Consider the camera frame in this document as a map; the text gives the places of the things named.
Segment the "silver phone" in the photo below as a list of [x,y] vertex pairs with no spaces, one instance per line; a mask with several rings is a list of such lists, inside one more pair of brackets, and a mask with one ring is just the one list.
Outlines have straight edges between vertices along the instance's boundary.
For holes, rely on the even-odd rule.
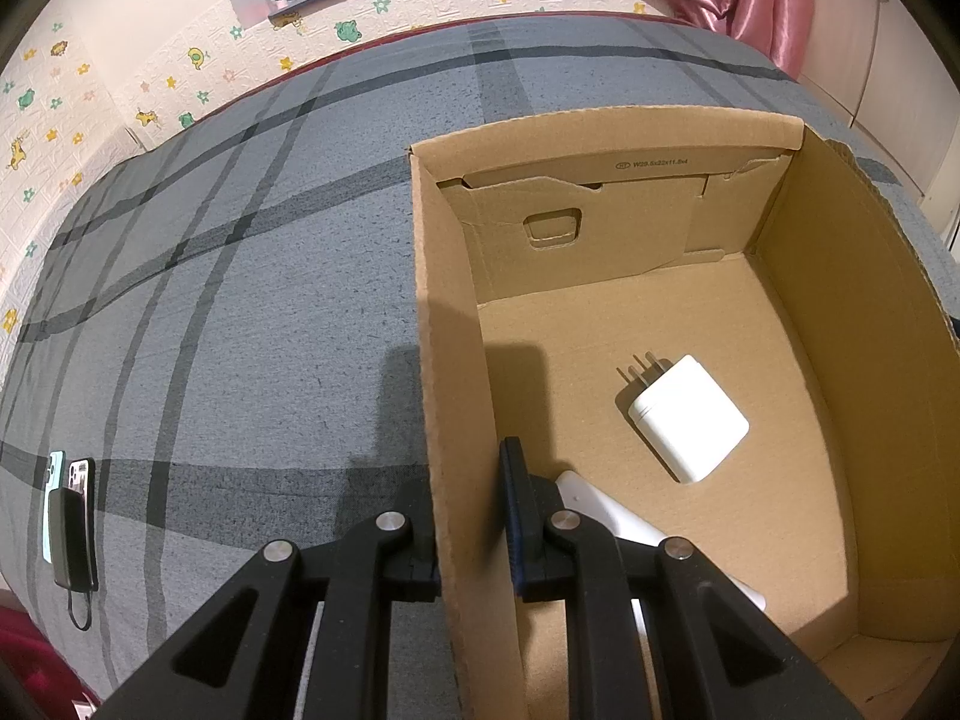
[[80,458],[68,464],[67,488],[82,496],[83,514],[88,533],[93,532],[94,518],[94,477],[96,463],[93,458]]

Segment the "black power bank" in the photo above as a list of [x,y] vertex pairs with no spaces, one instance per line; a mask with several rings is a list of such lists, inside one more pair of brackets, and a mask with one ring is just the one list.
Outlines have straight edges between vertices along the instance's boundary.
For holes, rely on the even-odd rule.
[[[93,621],[93,596],[98,588],[91,551],[91,533],[86,531],[82,496],[68,488],[55,489],[50,511],[50,544],[52,544],[53,582],[67,592],[67,613],[78,631],[86,632]],[[76,617],[73,597],[85,599],[86,614]]]

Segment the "white power bank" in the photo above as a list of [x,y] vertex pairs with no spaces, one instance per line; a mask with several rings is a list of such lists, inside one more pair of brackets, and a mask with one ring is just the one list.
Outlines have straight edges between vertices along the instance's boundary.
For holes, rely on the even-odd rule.
[[[560,491],[560,496],[562,496],[565,509],[594,518],[597,522],[605,525],[617,538],[644,544],[644,546],[652,546],[652,548],[656,548],[667,538],[667,535],[661,532],[659,528],[654,527],[644,518],[633,514],[613,497],[602,493],[601,489],[587,483],[576,472],[566,470],[555,479],[555,483],[558,486],[558,491]],[[738,578],[729,578],[737,589],[745,593],[760,611],[766,611],[765,596],[758,593],[757,590],[750,589],[747,583],[740,582]],[[631,601],[631,605],[633,605],[640,644],[647,644],[646,619],[644,619],[640,600]]]

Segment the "red bed sheet edge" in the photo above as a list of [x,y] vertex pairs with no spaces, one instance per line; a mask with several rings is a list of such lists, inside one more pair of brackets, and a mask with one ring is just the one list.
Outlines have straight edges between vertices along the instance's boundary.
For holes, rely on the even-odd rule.
[[8,590],[2,590],[2,661],[47,717],[94,717],[98,697],[65,663]]

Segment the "brown cardboard box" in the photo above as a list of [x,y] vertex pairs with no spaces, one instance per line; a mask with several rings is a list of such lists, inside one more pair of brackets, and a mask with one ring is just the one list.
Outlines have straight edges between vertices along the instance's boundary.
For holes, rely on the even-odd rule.
[[576,109],[410,151],[469,718],[952,718],[958,314],[792,115]]

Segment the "white square charger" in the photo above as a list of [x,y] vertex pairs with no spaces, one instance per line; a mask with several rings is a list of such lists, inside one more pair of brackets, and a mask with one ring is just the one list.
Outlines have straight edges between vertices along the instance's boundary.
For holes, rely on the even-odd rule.
[[619,374],[626,419],[680,484],[708,478],[748,434],[748,419],[692,355],[635,356]]

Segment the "beige wardrobe cabinet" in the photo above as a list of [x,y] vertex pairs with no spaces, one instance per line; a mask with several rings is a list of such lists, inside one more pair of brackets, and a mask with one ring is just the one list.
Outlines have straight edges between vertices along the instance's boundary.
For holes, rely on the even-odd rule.
[[814,0],[800,81],[958,244],[958,88],[900,0]]

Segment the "grey plaid bed cover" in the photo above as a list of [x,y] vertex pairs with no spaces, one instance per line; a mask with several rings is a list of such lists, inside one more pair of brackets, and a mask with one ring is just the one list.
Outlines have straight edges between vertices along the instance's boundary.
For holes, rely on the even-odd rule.
[[[851,148],[958,314],[957,265],[895,177],[727,37],[636,16],[519,16],[301,70],[111,169],[50,243],[2,398],[2,569],[106,702],[263,546],[434,522],[410,151],[576,109],[792,115]],[[49,454],[93,458],[86,632],[41,554]],[[387,713],[462,712],[443,577],[392,610]]]

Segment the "light blue phone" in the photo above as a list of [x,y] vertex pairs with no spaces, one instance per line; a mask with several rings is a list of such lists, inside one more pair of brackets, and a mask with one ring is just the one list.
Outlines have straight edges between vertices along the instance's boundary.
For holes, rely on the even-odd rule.
[[65,452],[64,450],[52,450],[49,454],[49,460],[46,466],[46,477],[44,478],[44,499],[43,516],[41,517],[41,554],[47,564],[52,562],[52,544],[50,544],[50,511],[52,511],[52,493],[55,489],[62,486],[62,476],[64,476]]

